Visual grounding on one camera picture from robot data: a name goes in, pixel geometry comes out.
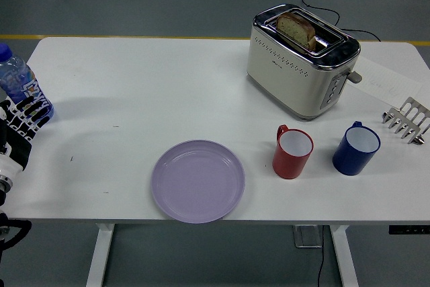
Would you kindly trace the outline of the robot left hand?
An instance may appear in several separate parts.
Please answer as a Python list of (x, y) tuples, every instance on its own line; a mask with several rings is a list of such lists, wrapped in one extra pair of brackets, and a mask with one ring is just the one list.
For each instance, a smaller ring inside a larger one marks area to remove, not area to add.
[(49, 120), (48, 109), (32, 95), (17, 104), (1, 102), (1, 179), (14, 179), (26, 168), (31, 141)]

